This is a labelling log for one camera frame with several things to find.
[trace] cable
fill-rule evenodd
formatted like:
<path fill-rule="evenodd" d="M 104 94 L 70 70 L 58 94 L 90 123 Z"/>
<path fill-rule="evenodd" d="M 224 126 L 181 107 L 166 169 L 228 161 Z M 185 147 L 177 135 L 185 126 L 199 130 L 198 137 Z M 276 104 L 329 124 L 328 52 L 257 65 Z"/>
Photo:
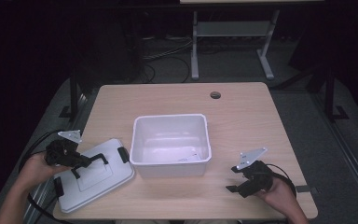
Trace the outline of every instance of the cable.
<path fill-rule="evenodd" d="M 21 169 L 24 167 L 24 164 L 26 163 L 26 161 L 31 157 L 32 152 L 36 149 L 37 146 L 39 146 L 44 140 L 46 140 L 49 136 L 51 136 L 54 133 L 58 133 L 58 132 L 62 132 L 63 130 L 54 130 L 52 132 L 48 132 L 43 134 L 41 137 L 39 137 L 39 139 L 37 139 L 25 152 L 25 154 L 22 156 L 21 161 L 20 161 L 20 165 L 19 165 L 19 172 L 21 171 Z M 42 207 L 39 206 L 39 204 L 37 204 L 34 201 L 34 198 L 32 197 L 31 194 L 28 194 L 28 202 L 38 211 L 40 212 L 42 215 L 56 221 L 59 223 L 63 223 L 63 224 L 72 224 L 71 222 L 67 222 L 64 220 L 59 220 L 57 218 L 55 218 L 52 214 L 50 214 L 49 212 L 47 212 L 45 209 L 43 209 Z"/>
<path fill-rule="evenodd" d="M 48 204 L 46 205 L 46 207 L 44 208 L 44 210 L 46 211 L 46 210 L 48 210 L 48 208 L 54 203 L 56 201 L 56 198 L 53 198 L 53 199 L 51 199 L 49 202 L 48 202 Z M 42 217 L 42 215 L 43 214 L 39 214 L 39 216 L 36 218 L 36 220 L 34 221 L 34 224 L 36 224 L 38 221 L 39 221 L 39 219 Z"/>
<path fill-rule="evenodd" d="M 286 175 L 286 177 L 290 180 L 289 175 L 281 167 L 279 167 L 277 165 L 274 165 L 274 164 L 266 164 L 266 165 L 267 166 L 273 166 L 273 167 L 276 167 L 276 168 L 280 169 Z"/>
<path fill-rule="evenodd" d="M 151 60 L 150 62 L 153 62 L 153 61 L 156 61 L 156 60 L 161 60 L 161 59 L 175 59 L 175 60 L 179 60 L 179 61 L 181 61 L 182 63 L 185 64 L 186 69 L 187 69 L 187 73 L 186 73 L 185 79 L 183 81 L 181 81 L 181 83 L 185 83 L 187 81 L 187 79 L 190 77 L 190 66 L 188 65 L 188 63 L 185 60 L 183 60 L 181 58 L 178 58 L 178 57 L 161 57 L 161 58 L 156 58 L 154 60 Z M 156 74 L 155 69 L 151 65 L 148 64 L 148 67 L 150 67 L 154 71 L 154 73 Z M 153 75 L 153 77 L 151 79 L 148 80 L 147 83 L 152 83 L 153 78 L 155 77 L 155 74 Z"/>

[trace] human hand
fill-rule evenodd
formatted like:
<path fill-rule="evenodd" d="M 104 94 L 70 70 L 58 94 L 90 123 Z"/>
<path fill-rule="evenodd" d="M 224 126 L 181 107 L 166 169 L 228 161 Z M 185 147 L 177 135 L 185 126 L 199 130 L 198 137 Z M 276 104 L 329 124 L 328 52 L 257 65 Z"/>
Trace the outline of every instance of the human hand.
<path fill-rule="evenodd" d="M 57 173 L 71 169 L 67 166 L 49 166 L 45 161 L 46 152 L 31 156 L 22 167 L 15 185 L 31 191 L 35 186 L 47 181 Z"/>
<path fill-rule="evenodd" d="M 309 223 L 290 187 L 280 178 L 272 178 L 271 189 L 268 191 L 260 190 L 255 196 L 284 214 L 289 219 L 289 223 Z"/>

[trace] wooden tabletop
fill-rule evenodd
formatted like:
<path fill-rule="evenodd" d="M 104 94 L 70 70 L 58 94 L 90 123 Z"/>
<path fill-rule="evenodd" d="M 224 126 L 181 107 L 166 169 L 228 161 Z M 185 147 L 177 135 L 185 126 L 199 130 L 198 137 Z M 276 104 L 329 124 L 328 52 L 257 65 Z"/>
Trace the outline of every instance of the wooden tabletop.
<path fill-rule="evenodd" d="M 220 99 L 211 98 L 218 91 Z M 212 148 L 205 175 L 142 178 L 59 219 L 263 219 L 282 217 L 255 196 L 226 189 L 246 179 L 230 169 L 240 152 L 267 147 L 260 160 L 278 165 L 296 186 L 306 185 L 277 109 L 264 83 L 113 85 L 100 88 L 83 132 L 82 152 L 111 138 L 131 149 L 132 128 L 145 115 L 203 114 Z M 309 192 L 297 199 L 308 218 L 317 216 Z"/>

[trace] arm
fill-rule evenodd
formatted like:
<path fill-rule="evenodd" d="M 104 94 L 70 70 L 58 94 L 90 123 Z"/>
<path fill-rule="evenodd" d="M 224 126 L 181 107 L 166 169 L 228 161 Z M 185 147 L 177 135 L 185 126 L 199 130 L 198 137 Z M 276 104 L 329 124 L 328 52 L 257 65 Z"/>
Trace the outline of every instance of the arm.
<path fill-rule="evenodd" d="M 284 214 L 290 224 L 308 224 L 307 217 L 301 209 L 289 186 L 279 178 L 273 177 L 269 191 L 260 190 L 255 196 L 262 199 L 278 212 Z"/>
<path fill-rule="evenodd" d="M 37 185 L 55 174 L 68 170 L 66 166 L 48 166 L 45 153 L 34 154 L 24 165 L 10 188 L 0 209 L 1 223 L 22 223 L 28 194 Z"/>

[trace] white plastic bin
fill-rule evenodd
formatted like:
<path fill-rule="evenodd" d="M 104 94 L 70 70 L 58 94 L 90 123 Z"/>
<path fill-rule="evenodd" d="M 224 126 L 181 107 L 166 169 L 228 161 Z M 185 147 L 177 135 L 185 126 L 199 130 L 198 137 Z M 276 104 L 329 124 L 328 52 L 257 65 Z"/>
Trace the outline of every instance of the white plastic bin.
<path fill-rule="evenodd" d="M 202 114 L 135 120 L 130 162 L 142 177 L 203 175 L 212 152 Z"/>

